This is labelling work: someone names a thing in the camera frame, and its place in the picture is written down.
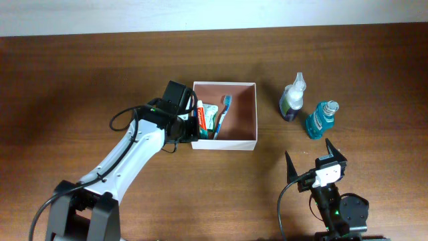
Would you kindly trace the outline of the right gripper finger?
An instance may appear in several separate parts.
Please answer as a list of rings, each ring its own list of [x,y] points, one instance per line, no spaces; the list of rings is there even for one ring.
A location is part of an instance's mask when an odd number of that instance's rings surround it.
[[[326,138],[326,147],[330,158],[329,163],[337,163],[340,165],[340,176],[344,177],[344,172],[347,166],[347,158]]]
[[[285,152],[285,156],[287,165],[287,183],[292,183],[298,178],[298,174],[296,172],[292,159],[287,151]]]

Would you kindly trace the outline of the red green toothpaste tube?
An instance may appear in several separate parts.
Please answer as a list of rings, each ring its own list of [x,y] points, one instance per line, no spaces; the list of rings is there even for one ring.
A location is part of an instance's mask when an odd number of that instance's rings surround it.
[[[197,117],[199,123],[199,134],[201,139],[208,139],[208,130],[205,120],[205,109],[203,108],[203,102],[201,100],[197,101]]]

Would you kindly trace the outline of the blue white toothbrush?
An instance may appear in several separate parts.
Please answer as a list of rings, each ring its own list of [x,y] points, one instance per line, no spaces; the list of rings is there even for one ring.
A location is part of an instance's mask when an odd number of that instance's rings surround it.
[[[221,116],[219,118],[219,122],[218,122],[218,125],[217,125],[217,128],[216,128],[216,131],[214,132],[214,136],[213,136],[214,140],[216,140],[217,137],[218,137],[218,135],[219,135],[219,132],[221,130],[221,125],[222,125],[222,123],[223,123],[223,121],[225,119],[225,116],[228,113],[228,110],[229,110],[229,108],[231,106],[232,100],[233,100],[232,95],[225,95],[224,96],[223,104],[225,105],[225,108],[224,108],[223,112],[221,113]]]

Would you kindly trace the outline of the green white soap packet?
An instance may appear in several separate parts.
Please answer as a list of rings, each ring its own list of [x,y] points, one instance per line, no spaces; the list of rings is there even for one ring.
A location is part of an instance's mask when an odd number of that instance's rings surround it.
[[[215,131],[216,118],[218,113],[218,106],[214,104],[203,104],[205,113],[205,124],[209,132]]]

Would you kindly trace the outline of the teal mouthwash bottle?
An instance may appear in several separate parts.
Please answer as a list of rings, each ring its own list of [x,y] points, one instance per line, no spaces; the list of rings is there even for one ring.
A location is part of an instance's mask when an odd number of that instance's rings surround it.
[[[306,132],[311,139],[320,139],[323,134],[334,126],[334,115],[339,104],[334,101],[319,102],[315,111],[306,119]]]

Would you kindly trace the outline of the purple foam soap bottle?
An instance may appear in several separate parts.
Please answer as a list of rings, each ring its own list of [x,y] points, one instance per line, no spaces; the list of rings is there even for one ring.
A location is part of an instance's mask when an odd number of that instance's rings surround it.
[[[304,104],[304,91],[306,82],[303,73],[298,72],[292,84],[284,88],[284,92],[279,101],[280,114],[285,121],[293,121]]]

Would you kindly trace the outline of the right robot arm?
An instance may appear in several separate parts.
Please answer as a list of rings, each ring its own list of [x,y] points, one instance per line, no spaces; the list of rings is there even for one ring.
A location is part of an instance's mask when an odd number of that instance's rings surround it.
[[[369,202],[355,193],[339,193],[336,182],[344,177],[347,159],[328,139],[325,141],[328,154],[315,159],[315,168],[301,175],[285,153],[287,186],[280,194],[293,184],[298,185],[300,193],[311,192],[310,201],[315,201],[326,228],[315,233],[315,240],[362,240],[362,233],[367,231]]]

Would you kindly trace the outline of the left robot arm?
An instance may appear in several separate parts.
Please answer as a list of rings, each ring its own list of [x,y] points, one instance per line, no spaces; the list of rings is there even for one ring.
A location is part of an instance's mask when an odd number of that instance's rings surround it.
[[[40,210],[49,208],[46,240],[121,240],[120,203],[146,163],[165,145],[197,141],[192,88],[170,81],[162,97],[129,107],[123,138],[76,183],[63,180]]]

